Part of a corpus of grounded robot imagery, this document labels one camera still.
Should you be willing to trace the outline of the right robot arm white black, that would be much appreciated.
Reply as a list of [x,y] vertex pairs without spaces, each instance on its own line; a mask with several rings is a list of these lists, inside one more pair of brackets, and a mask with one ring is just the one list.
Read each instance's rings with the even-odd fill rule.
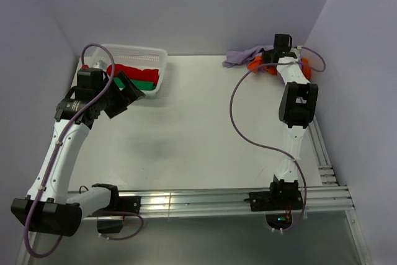
[[284,127],[282,151],[288,155],[280,160],[268,195],[269,204],[275,209],[282,209],[290,200],[297,200],[300,196],[296,162],[303,136],[314,119],[319,88],[304,74],[300,55],[296,50],[268,50],[262,54],[262,60],[264,63],[277,64],[267,69],[274,69],[285,84],[279,107],[279,120]]

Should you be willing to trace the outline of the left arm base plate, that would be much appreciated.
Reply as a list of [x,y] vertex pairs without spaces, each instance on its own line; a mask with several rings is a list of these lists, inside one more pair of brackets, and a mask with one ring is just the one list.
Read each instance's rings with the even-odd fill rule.
[[122,196],[118,200],[118,210],[128,213],[140,213],[141,197],[138,195]]

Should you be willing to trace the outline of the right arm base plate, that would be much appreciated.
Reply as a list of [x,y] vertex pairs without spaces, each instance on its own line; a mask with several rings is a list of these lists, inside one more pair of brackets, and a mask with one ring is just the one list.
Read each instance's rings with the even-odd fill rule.
[[301,210],[303,199],[300,193],[293,197],[283,194],[271,194],[270,191],[250,192],[249,197],[244,200],[249,202],[252,212],[270,212]]

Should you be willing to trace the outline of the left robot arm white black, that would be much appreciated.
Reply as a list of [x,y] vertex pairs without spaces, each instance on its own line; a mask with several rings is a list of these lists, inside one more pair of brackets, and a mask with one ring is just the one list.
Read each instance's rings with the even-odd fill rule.
[[121,213],[115,185],[97,183],[70,197],[68,187],[79,151],[101,112],[112,119],[145,96],[125,75],[120,89],[102,70],[88,68],[77,74],[77,84],[57,105],[53,138],[42,168],[27,195],[14,199],[11,212],[28,231],[73,236],[90,215]]

